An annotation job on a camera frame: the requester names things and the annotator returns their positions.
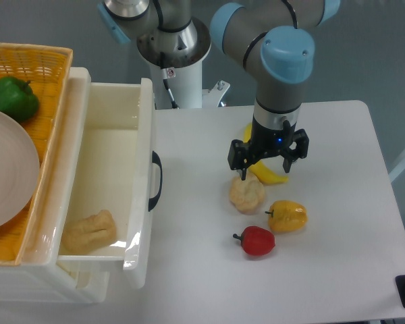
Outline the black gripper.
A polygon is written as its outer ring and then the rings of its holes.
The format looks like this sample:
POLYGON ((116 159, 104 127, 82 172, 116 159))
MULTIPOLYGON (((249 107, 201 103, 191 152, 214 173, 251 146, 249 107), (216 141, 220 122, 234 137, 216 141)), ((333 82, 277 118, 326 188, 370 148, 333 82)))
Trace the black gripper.
POLYGON ((298 159, 305 159, 308 154, 309 138, 304 129, 295 131, 296 125, 285 120, 281 130, 266 128, 253 118, 248 144, 238 139, 232 140, 227 156, 231 170, 237 171, 244 181, 248 168, 262 159, 283 157, 283 170, 290 172, 291 166, 298 159))

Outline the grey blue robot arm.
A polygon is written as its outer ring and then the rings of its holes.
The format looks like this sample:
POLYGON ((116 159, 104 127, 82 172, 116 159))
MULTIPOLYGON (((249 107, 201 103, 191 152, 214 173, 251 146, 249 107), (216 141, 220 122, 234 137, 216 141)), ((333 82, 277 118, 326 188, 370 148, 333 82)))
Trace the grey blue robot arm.
POLYGON ((245 178, 262 159, 280 156, 289 171, 306 157, 309 139, 296 124, 315 55, 307 28, 334 16, 339 6, 264 1, 248 9, 226 3, 209 25, 192 15, 189 1, 102 1, 97 9, 117 42, 136 41, 151 69, 158 109, 202 106, 202 62, 212 46, 255 79, 250 139, 233 140, 227 158, 245 178))

